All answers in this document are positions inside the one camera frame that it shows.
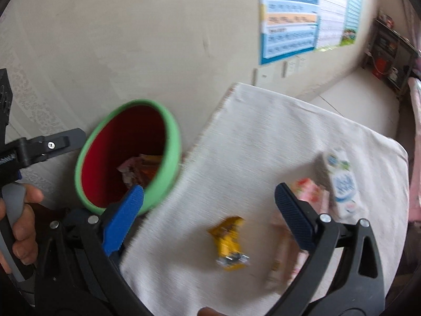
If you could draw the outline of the left hand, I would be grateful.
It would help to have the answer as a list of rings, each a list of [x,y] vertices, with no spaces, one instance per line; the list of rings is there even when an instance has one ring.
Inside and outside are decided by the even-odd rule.
[[[36,243],[35,213],[32,205],[43,201],[43,193],[33,185],[21,184],[26,194],[21,217],[14,223],[12,230],[16,241],[12,246],[14,255],[24,264],[36,262],[38,245]]]

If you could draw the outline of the right hand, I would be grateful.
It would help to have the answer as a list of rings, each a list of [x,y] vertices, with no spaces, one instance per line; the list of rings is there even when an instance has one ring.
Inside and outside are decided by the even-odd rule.
[[[225,316],[225,315],[210,307],[203,307],[198,311],[197,316]]]

